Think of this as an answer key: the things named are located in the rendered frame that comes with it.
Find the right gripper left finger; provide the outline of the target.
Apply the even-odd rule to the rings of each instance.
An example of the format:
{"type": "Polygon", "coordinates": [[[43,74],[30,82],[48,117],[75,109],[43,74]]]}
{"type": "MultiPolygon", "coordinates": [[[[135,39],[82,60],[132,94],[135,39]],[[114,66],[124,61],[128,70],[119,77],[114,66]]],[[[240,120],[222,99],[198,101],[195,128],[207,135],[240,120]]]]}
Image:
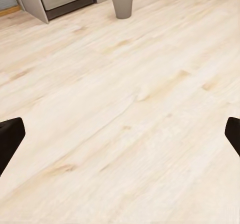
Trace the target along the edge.
{"type": "Polygon", "coordinates": [[[26,135],[21,117],[0,122],[0,176],[26,135]]]}

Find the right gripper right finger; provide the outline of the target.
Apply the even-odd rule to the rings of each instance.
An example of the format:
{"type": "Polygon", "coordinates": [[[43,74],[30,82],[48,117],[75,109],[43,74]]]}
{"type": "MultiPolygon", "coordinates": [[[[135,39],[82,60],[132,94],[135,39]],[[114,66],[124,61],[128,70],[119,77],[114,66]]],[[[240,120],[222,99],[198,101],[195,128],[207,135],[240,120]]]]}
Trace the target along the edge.
{"type": "Polygon", "coordinates": [[[240,156],[240,119],[229,117],[224,134],[240,156]]]}

